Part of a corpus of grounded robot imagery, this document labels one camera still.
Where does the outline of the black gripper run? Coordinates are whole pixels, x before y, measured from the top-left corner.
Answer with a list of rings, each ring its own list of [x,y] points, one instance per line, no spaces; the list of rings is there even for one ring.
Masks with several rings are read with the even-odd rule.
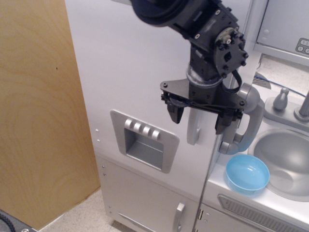
[[[231,122],[242,114],[246,104],[238,94],[225,91],[222,84],[204,88],[183,79],[164,81],[160,88],[161,100],[167,105],[174,123],[180,123],[185,107],[215,113],[218,115],[215,124],[216,134],[222,134]]]

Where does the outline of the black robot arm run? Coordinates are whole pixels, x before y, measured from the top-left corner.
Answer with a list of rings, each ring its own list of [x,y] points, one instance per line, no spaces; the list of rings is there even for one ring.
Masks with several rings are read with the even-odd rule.
[[[246,65],[248,53],[237,18],[219,0],[133,0],[137,17],[155,27],[170,27],[190,42],[186,78],[161,83],[161,99],[173,122],[179,123],[185,107],[217,114],[216,133],[221,134],[242,118],[246,101],[227,88],[223,80]]]

